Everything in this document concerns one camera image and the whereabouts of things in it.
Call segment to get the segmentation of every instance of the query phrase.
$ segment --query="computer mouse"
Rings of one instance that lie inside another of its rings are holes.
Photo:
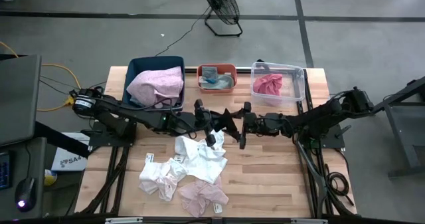
[[[19,211],[30,211],[37,201],[35,178],[27,177],[20,181],[15,190],[15,203]]]

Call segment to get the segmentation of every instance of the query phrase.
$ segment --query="wooden table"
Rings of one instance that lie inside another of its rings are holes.
[[[118,100],[122,98],[126,72],[126,66],[111,67],[106,84],[106,94],[112,95]],[[308,68],[307,75],[313,106],[316,107],[329,98],[325,71],[321,68]],[[251,99],[250,75],[238,75],[238,84],[233,93],[203,94],[198,89],[196,74],[186,74],[183,110],[193,112],[193,104],[198,98],[202,98],[205,108],[209,110],[223,112],[223,107],[226,107],[231,112],[237,111],[242,108],[245,101]],[[253,104],[252,111],[257,114],[266,112],[298,114],[295,105],[271,108]],[[238,129],[241,130],[242,121],[235,120],[235,122]],[[182,209],[177,192],[170,202],[166,202],[158,198],[158,192],[148,195],[138,188],[138,177],[144,167],[146,153],[154,153],[155,162],[166,162],[175,155],[175,138],[154,134],[142,125],[139,125],[137,129],[137,141],[131,148],[128,157],[120,215],[190,216]],[[204,137],[205,135],[199,132],[197,140]],[[226,135],[223,148],[226,150],[225,158],[228,159],[228,163],[221,174],[222,187],[229,202],[223,207],[221,214],[215,214],[210,205],[204,214],[205,217],[310,217],[298,153],[290,139],[283,136],[259,138],[249,134],[247,135],[246,149],[240,150],[239,145]],[[110,153],[111,148],[99,148],[88,158],[76,211],[85,208],[103,186]],[[348,179],[345,161],[337,152],[324,150],[323,157],[331,171],[338,171]],[[194,177],[187,176],[179,182],[178,188],[192,181],[194,181]],[[112,206],[114,194],[115,187],[113,186],[109,208]],[[345,198],[341,200],[351,211],[356,211],[355,207],[351,207]]]

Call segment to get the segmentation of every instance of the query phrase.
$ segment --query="floor stripe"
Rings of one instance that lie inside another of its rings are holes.
[[[322,17],[305,16],[305,21],[324,22],[425,22],[425,17]]]
[[[305,64],[307,68],[314,68],[313,57],[311,56],[310,44],[308,43],[307,28],[305,27],[305,20],[303,14],[303,7],[301,0],[295,0],[295,5],[298,15],[299,32],[301,33],[301,42],[303,44]]]
[[[125,14],[125,13],[73,13],[73,12],[32,12],[0,10],[0,16],[7,17],[49,17],[49,18],[87,18],[87,19],[198,19],[200,15],[175,14]],[[210,19],[219,19],[211,15]],[[296,15],[241,15],[240,20],[296,21]]]

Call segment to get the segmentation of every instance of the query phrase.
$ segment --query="clear plastic container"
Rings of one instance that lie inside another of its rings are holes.
[[[251,68],[251,95],[267,106],[293,104],[305,98],[304,70],[298,66],[255,62]]]

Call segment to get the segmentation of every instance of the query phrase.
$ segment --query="blue bin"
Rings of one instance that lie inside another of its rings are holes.
[[[183,89],[180,92],[180,99],[177,103],[172,107],[174,111],[182,111],[183,103],[185,99],[185,63],[183,62],[183,58],[179,56],[157,56],[157,57],[145,57],[145,58],[135,58],[128,65],[127,74],[126,74],[126,82],[124,83],[124,96],[123,102],[126,104],[130,104],[135,107],[139,107],[139,105],[130,101],[131,94],[127,92],[127,87],[133,81],[133,79],[143,71],[147,70],[167,70],[169,68],[180,67],[181,73],[183,74]],[[146,111],[163,111],[169,110],[168,108],[148,108]]]

